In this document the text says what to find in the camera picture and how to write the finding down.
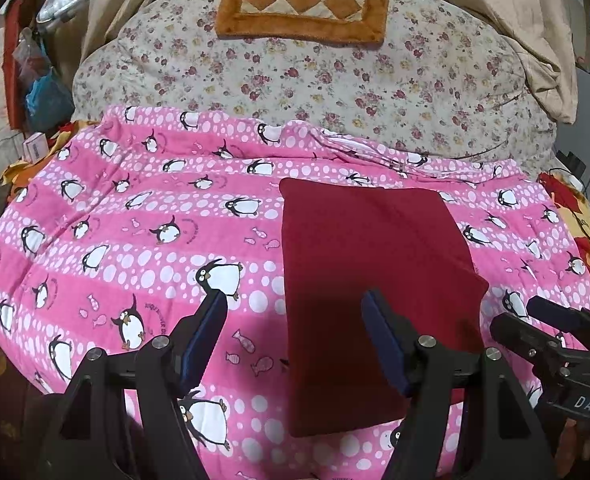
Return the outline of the orange checkered cushion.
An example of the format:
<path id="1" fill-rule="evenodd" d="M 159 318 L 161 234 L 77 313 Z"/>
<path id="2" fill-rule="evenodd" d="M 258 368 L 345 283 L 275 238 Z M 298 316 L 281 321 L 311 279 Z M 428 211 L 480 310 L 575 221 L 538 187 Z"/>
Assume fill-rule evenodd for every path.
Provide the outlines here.
<path id="1" fill-rule="evenodd" d="M 385 38 L 389 0 L 220 0 L 220 38 L 284 38 L 375 46 Z"/>

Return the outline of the red yellow floral bedsheet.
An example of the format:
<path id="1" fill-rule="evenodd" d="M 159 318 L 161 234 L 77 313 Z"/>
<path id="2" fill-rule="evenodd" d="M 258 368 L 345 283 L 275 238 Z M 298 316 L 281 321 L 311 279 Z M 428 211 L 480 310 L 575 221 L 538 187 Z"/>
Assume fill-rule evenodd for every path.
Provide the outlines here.
<path id="1" fill-rule="evenodd" d="M 568 181 L 568 174 L 542 172 L 538 182 L 551 196 L 560 216 L 579 249 L 580 259 L 590 275 L 590 204 Z"/>

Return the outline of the small white box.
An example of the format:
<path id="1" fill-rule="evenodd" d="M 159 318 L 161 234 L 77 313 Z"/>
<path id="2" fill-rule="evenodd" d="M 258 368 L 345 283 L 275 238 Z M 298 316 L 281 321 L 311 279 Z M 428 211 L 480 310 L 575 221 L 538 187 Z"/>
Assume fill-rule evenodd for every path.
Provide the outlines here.
<path id="1" fill-rule="evenodd" d="M 35 132 L 23 142 L 23 158 L 34 164 L 49 153 L 47 137 L 43 132 Z"/>

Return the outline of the floral quilt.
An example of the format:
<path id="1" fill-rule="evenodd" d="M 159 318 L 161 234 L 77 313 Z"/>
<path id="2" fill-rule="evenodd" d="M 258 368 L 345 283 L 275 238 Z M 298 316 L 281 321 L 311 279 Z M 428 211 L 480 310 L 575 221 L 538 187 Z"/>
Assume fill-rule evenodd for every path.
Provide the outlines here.
<path id="1" fill-rule="evenodd" d="M 75 115 L 112 104 L 293 119 L 398 150 L 552 167 L 555 122 L 492 26 L 443 0 L 389 0 L 380 47 L 221 39 L 219 0 L 157 0 L 94 51 L 73 81 Z"/>

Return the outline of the dark red garment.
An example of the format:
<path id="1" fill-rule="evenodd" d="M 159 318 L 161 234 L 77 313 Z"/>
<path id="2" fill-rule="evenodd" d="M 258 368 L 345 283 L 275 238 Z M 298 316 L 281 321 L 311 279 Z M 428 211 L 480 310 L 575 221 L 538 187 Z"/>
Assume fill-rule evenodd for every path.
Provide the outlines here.
<path id="1" fill-rule="evenodd" d="M 405 414 L 413 339 L 482 348 L 488 289 L 452 213 L 434 191 L 285 179 L 282 249 L 289 433 L 337 434 Z"/>

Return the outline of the pink penguin blanket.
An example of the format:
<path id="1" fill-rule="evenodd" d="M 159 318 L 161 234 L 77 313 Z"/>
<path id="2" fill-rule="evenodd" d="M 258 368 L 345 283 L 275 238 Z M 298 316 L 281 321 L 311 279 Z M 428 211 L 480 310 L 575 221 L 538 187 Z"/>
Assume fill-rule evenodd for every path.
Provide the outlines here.
<path id="1" fill-rule="evenodd" d="M 362 323 L 368 289 L 472 353 L 534 296 L 590 309 L 566 223 L 513 160 L 299 120 L 113 106 L 0 218 L 0 346 L 42 391 L 64 391 L 88 350 L 138 350 L 223 293 L 181 399 L 213 479 L 380 478 L 406 401 Z"/>

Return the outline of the blue plastic bag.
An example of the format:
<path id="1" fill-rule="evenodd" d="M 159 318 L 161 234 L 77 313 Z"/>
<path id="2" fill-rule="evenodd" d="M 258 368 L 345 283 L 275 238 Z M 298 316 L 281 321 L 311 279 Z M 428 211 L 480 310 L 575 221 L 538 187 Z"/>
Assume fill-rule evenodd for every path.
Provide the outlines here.
<path id="1" fill-rule="evenodd" d="M 28 126 L 33 132 L 50 131 L 68 122 L 74 112 L 71 91 L 53 68 L 33 82 L 24 103 Z"/>

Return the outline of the beige curtain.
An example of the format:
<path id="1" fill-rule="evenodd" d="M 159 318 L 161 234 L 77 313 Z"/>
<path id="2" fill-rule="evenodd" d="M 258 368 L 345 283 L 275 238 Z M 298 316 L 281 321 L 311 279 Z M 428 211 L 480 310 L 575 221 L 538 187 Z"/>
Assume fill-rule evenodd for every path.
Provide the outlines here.
<path id="1" fill-rule="evenodd" d="M 449 0 L 487 18 L 510 40 L 528 87 L 557 122 L 572 124 L 578 84 L 572 28 L 563 0 Z"/>

